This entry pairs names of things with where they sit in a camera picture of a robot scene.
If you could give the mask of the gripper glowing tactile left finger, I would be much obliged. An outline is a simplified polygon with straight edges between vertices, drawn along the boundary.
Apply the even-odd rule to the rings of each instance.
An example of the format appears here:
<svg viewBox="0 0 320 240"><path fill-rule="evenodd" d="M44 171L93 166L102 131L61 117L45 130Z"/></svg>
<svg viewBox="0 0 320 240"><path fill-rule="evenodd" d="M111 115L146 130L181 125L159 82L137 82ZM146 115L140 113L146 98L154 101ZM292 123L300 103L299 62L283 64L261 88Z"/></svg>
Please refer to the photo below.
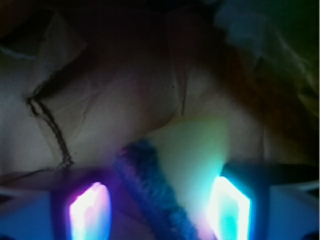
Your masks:
<svg viewBox="0 0 320 240"><path fill-rule="evenodd" d="M2 240L108 240L112 202L101 169L37 170L0 177Z"/></svg>

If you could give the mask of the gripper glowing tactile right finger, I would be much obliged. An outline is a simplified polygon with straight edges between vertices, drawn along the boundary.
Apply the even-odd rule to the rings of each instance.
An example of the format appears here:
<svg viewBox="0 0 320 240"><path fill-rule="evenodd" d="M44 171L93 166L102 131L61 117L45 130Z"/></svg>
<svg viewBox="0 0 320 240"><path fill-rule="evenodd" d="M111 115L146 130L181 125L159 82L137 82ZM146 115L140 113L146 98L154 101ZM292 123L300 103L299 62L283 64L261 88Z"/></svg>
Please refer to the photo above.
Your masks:
<svg viewBox="0 0 320 240"><path fill-rule="evenodd" d="M212 184L217 240L317 240L320 171L307 164L227 163Z"/></svg>

